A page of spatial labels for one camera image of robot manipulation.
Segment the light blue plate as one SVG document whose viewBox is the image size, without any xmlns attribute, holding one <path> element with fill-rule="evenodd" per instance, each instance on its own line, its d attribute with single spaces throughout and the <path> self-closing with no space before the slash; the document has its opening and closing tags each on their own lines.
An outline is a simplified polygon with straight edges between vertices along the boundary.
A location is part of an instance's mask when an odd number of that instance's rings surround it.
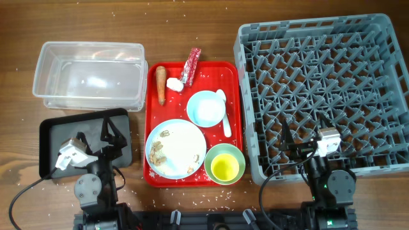
<svg viewBox="0 0 409 230">
<path fill-rule="evenodd" d="M 184 119 L 170 119 L 157 125 L 145 143 L 145 157 L 159 176 L 179 180 L 193 175 L 207 152 L 204 133 Z"/>
</svg>

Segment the light blue bowl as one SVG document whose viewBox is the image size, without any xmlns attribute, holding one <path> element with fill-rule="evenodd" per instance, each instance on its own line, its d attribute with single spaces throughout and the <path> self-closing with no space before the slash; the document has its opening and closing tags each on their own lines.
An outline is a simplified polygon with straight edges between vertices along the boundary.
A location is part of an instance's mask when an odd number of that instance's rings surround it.
<svg viewBox="0 0 409 230">
<path fill-rule="evenodd" d="M 226 106 L 216 92 L 199 91 L 189 98 L 186 111 L 193 124 L 210 128 L 222 121 L 226 114 Z"/>
</svg>

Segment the orange carrot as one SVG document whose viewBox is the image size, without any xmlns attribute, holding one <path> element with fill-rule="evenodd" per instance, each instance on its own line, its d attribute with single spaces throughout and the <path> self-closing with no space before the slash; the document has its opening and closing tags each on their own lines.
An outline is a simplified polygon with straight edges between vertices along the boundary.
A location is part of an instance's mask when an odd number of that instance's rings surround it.
<svg viewBox="0 0 409 230">
<path fill-rule="evenodd" d="M 167 80 L 167 73 L 164 66 L 158 66 L 155 71 L 156 75 L 156 82 L 157 82 L 157 96 L 158 102 L 160 105 L 164 105 L 166 97 L 165 97 L 165 88 L 166 88 L 166 80 Z"/>
</svg>

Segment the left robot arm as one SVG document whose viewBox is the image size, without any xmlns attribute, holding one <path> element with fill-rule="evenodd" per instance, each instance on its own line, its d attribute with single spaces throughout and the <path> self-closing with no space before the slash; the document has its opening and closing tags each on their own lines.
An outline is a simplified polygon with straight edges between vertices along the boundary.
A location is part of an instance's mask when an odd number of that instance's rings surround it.
<svg viewBox="0 0 409 230">
<path fill-rule="evenodd" d="M 122 172 L 112 161 L 122 156 L 127 140 L 110 118 L 102 123 L 100 140 L 107 145 L 96 152 L 89 148 L 86 136 L 79 132 L 81 153 L 90 161 L 74 186 L 74 194 L 80 202 L 81 215 L 74 216 L 73 229 L 140 229 L 141 223 L 125 203 L 118 202 L 115 175 Z"/>
</svg>

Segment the green bowl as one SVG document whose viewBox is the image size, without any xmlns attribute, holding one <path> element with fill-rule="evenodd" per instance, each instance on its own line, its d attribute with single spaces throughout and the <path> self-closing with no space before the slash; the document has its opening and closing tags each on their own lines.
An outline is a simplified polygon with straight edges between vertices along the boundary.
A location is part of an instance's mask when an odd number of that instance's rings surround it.
<svg viewBox="0 0 409 230">
<path fill-rule="evenodd" d="M 238 160 L 238 163 L 240 165 L 238 175 L 231 181 L 220 181 L 211 172 L 211 162 L 212 162 L 212 160 L 217 155 L 220 155 L 220 154 L 223 154 L 223 153 L 229 153 L 229 154 L 233 155 Z M 212 181 L 214 181 L 215 183 L 217 183 L 219 185 L 231 185 L 231 184 L 236 183 L 243 176 L 244 171 L 245 171 L 245 158 L 244 158 L 243 153 L 236 146 L 233 146 L 232 144 L 222 143 L 222 144 L 218 144 L 218 145 L 212 147 L 209 150 L 209 152 L 206 154 L 206 158 L 204 160 L 204 168 L 205 168 L 205 171 L 206 171 L 208 177 Z"/>
</svg>

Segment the red foil wrapper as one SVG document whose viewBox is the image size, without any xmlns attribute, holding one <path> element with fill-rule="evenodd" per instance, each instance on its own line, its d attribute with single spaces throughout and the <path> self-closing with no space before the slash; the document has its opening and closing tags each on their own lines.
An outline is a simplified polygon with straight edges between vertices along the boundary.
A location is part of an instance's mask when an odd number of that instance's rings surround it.
<svg viewBox="0 0 409 230">
<path fill-rule="evenodd" d="M 180 81 L 188 87 L 191 87 L 193 80 L 194 80 L 194 75 L 196 72 L 196 67 L 197 63 L 199 61 L 199 57 L 201 54 L 201 49 L 199 48 L 192 48 L 188 57 L 188 60 L 186 60 L 183 70 L 180 75 Z"/>
</svg>

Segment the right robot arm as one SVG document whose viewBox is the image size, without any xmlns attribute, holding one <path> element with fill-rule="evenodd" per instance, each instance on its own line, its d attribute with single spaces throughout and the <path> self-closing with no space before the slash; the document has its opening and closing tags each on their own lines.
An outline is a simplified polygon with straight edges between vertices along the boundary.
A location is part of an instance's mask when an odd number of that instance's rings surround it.
<svg viewBox="0 0 409 230">
<path fill-rule="evenodd" d="M 349 169 L 334 169 L 328 156 L 336 152 L 341 134 L 329 119 L 320 115 L 315 136 L 296 143 L 286 121 L 282 123 L 279 149 L 301 166 L 313 200 L 301 204 L 297 215 L 299 229 L 352 229 L 348 207 L 353 204 L 356 176 Z"/>
</svg>

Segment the white plastic spoon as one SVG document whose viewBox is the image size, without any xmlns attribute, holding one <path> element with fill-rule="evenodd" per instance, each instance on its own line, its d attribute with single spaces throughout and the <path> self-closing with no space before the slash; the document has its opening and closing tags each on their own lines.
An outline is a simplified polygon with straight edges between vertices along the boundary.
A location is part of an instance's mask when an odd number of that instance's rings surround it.
<svg viewBox="0 0 409 230">
<path fill-rule="evenodd" d="M 218 89 L 216 91 L 216 94 L 222 98 L 223 102 L 226 103 L 227 98 L 225 93 L 223 92 L 222 89 Z M 222 124 L 223 124 L 223 131 L 224 131 L 224 135 L 225 137 L 231 137 L 232 136 L 232 131 L 231 131 L 231 127 L 229 124 L 229 120 L 228 120 L 228 115 L 227 115 L 227 111 L 225 111 L 224 117 L 222 119 Z"/>
</svg>

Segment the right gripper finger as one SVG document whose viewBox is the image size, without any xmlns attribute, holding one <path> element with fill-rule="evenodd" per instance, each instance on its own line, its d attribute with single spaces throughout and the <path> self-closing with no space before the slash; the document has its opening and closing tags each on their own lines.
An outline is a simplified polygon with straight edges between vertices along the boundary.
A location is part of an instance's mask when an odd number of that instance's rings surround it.
<svg viewBox="0 0 409 230">
<path fill-rule="evenodd" d="M 334 128 L 333 123 L 322 113 L 318 113 L 320 129 L 324 128 Z"/>
<path fill-rule="evenodd" d="M 287 146 L 293 144 L 292 134 L 286 120 L 282 120 L 282 134 L 281 134 L 281 146 Z"/>
</svg>

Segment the yellow cup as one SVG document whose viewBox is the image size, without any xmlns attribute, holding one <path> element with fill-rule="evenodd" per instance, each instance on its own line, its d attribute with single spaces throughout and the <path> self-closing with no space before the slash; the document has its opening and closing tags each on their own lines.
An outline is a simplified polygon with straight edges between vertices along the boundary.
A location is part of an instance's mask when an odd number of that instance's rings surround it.
<svg viewBox="0 0 409 230">
<path fill-rule="evenodd" d="M 211 172 L 220 181 L 231 181 L 239 173 L 238 160 L 229 153 L 217 155 L 211 162 Z"/>
</svg>

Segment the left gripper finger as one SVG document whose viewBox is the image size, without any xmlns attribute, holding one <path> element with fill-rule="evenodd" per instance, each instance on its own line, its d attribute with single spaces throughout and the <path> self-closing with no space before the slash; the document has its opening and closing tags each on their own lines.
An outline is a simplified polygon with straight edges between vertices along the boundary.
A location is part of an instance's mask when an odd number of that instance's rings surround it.
<svg viewBox="0 0 409 230">
<path fill-rule="evenodd" d="M 112 135 L 112 139 L 109 144 L 127 144 L 127 139 L 125 136 L 120 132 L 120 130 L 115 126 L 115 124 L 110 119 L 110 123 L 108 125 L 109 133 Z"/>
<path fill-rule="evenodd" d="M 110 123 L 109 117 L 104 117 L 101 129 L 100 140 L 104 142 L 110 142 L 112 135 L 109 133 L 108 125 Z"/>
</svg>

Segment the white tissue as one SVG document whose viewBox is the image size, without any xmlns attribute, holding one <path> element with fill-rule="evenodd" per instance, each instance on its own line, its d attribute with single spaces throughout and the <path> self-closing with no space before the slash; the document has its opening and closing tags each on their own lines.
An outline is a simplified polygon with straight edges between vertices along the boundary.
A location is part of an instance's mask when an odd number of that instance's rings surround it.
<svg viewBox="0 0 409 230">
<path fill-rule="evenodd" d="M 176 91 L 176 92 L 182 92 L 183 88 L 184 88 L 183 82 L 181 82 L 177 78 L 168 78 L 167 81 L 166 81 L 166 86 L 170 90 Z"/>
</svg>

